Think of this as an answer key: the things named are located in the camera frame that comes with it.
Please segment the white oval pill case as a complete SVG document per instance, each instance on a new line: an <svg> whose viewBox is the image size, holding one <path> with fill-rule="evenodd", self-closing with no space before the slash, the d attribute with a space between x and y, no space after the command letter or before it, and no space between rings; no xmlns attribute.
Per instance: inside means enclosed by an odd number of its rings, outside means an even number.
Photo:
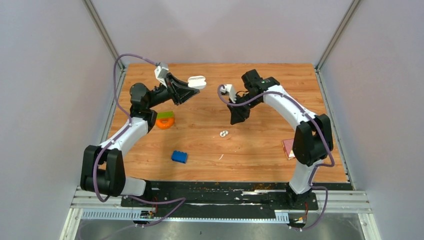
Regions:
<svg viewBox="0 0 424 240"><path fill-rule="evenodd" d="M190 88L202 90L207 86L206 77L203 75L191 76L187 79Z"/></svg>

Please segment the white eartips cluster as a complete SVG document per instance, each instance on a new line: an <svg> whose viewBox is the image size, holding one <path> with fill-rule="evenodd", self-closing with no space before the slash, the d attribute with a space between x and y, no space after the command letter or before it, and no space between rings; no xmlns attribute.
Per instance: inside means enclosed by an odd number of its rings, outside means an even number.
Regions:
<svg viewBox="0 0 424 240"><path fill-rule="evenodd" d="M221 131L221 132L220 132L220 134L219 134L219 135L220 135L221 137L225 137L225 136L227 136L228 134L229 134L229 132L228 132L227 130L223 130L223 131Z"/></svg>

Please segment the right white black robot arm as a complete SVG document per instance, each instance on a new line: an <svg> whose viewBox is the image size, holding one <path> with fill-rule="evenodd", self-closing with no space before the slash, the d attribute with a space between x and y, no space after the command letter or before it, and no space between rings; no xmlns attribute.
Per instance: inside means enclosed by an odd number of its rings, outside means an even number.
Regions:
<svg viewBox="0 0 424 240"><path fill-rule="evenodd" d="M231 84L218 87L220 98L228 96L230 124L242 123L251 109L265 103L277 111L294 129L292 151L297 160L294 174L286 187L285 201L292 209L303 205L312 192L312 180L319 167L333 167L334 143L331 120L317 115L289 95L274 77L262 78L256 69L241 77L245 91L237 94Z"/></svg>

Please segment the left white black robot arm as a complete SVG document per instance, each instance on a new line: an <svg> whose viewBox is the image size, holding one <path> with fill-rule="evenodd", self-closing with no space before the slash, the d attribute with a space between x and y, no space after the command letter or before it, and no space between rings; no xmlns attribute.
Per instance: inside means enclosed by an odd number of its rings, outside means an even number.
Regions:
<svg viewBox="0 0 424 240"><path fill-rule="evenodd" d="M153 107L168 100L181 105L207 85L203 75L191 76L184 82L170 72L159 82L153 89L140 82L133 84L129 90L131 107L124 126L100 145L85 148L80 177L83 190L112 197L131 195L142 207L152 203L151 183L126 176L124 156L155 126L158 113Z"/></svg>

